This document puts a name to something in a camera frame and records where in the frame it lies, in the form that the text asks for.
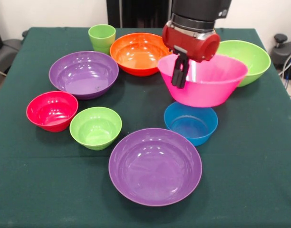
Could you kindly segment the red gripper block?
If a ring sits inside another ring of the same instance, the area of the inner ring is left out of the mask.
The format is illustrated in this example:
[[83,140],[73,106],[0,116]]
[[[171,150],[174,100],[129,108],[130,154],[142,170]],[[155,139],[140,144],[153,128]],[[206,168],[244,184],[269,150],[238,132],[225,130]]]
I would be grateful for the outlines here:
[[[214,30],[205,33],[189,31],[176,26],[171,20],[163,27],[162,40],[174,53],[184,53],[196,62],[211,60],[220,44],[220,37]],[[184,88],[189,59],[183,59],[182,55],[178,55],[172,75],[173,86]]]

